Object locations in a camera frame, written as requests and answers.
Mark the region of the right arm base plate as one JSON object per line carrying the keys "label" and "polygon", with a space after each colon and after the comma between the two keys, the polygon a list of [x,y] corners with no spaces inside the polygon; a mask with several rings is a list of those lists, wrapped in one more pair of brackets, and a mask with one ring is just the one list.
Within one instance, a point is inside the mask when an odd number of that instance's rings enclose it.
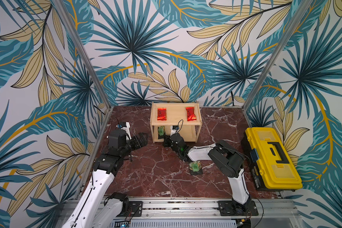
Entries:
{"label": "right arm base plate", "polygon": [[240,204],[234,200],[218,201],[218,210],[221,216],[258,216],[258,210],[254,201],[247,201],[245,204]]}

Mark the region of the red tea bag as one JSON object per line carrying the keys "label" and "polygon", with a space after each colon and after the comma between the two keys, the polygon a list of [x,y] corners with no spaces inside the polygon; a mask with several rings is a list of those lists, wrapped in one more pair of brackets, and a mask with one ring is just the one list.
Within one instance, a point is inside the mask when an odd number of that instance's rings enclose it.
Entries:
{"label": "red tea bag", "polygon": [[196,121],[195,107],[186,107],[185,109],[187,112],[187,121]]}
{"label": "red tea bag", "polygon": [[158,108],[157,109],[157,120],[158,121],[166,121],[167,120],[167,109],[166,108]]}

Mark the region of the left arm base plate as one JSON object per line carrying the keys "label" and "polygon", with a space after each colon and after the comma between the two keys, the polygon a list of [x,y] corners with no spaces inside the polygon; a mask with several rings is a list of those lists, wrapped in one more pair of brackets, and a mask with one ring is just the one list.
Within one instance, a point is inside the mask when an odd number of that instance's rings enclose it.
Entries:
{"label": "left arm base plate", "polygon": [[119,199],[109,199],[99,215],[107,218],[112,217],[140,217],[142,215],[142,201],[120,201]]}

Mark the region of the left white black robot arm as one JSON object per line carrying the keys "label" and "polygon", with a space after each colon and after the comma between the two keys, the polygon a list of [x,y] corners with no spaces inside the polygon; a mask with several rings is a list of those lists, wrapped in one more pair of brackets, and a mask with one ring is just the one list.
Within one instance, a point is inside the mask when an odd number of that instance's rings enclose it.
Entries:
{"label": "left white black robot arm", "polygon": [[101,201],[121,169],[125,157],[148,144],[148,134],[130,136],[129,128],[116,129],[108,135],[108,146],[93,165],[89,183],[77,206],[62,225],[64,228],[108,228],[120,214],[129,208],[129,199],[122,193],[110,196],[105,206],[98,212]]}

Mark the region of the green tea bag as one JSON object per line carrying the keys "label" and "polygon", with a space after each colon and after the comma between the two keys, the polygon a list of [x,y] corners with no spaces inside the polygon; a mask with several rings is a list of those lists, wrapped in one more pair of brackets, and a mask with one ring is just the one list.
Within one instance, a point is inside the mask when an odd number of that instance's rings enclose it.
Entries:
{"label": "green tea bag", "polygon": [[166,136],[165,126],[164,125],[158,126],[157,131],[158,131],[158,139],[164,139]]}
{"label": "green tea bag", "polygon": [[192,161],[189,163],[190,175],[203,175],[202,166],[200,161]]}

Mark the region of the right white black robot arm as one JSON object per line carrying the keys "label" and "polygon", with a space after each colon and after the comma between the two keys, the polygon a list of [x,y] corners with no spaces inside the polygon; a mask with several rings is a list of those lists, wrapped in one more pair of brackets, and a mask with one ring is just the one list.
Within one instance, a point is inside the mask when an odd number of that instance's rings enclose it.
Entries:
{"label": "right white black robot arm", "polygon": [[189,147],[181,135],[176,133],[166,136],[163,146],[171,148],[184,162],[213,161],[217,168],[227,176],[233,200],[240,205],[245,205],[250,199],[244,177],[245,157],[226,141],[220,140],[207,146]]}

